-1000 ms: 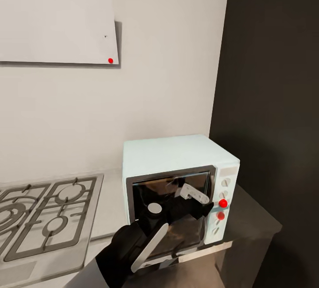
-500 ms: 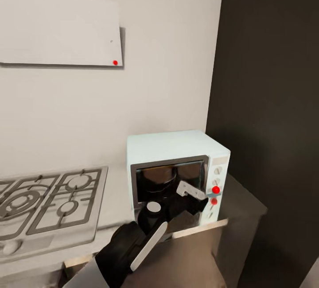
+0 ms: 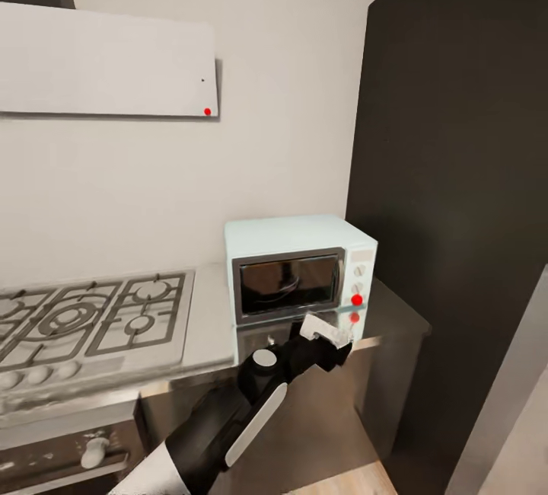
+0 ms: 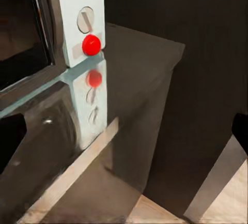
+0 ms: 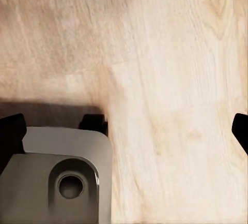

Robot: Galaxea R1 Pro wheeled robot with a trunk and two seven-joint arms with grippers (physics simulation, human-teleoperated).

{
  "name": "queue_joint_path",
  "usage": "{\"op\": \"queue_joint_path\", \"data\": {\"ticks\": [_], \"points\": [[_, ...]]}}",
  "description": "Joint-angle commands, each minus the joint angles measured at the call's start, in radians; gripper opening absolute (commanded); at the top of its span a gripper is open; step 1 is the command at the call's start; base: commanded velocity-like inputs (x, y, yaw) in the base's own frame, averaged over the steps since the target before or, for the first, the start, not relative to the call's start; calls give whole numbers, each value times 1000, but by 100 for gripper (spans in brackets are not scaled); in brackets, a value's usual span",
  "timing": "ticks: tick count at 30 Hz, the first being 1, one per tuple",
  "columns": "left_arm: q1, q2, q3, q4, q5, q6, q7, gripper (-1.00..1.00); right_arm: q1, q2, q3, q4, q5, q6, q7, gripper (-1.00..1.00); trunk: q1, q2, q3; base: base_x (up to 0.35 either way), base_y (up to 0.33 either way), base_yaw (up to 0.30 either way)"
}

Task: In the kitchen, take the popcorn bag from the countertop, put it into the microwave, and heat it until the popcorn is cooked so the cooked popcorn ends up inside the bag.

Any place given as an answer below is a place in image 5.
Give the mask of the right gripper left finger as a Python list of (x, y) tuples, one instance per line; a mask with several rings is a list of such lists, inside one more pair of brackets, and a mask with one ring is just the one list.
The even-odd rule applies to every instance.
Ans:
[(0, 119), (0, 175), (27, 133), (23, 114)]

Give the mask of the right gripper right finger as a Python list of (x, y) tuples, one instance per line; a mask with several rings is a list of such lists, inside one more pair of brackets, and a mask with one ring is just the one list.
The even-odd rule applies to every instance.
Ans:
[(237, 113), (231, 130), (248, 155), (248, 115)]

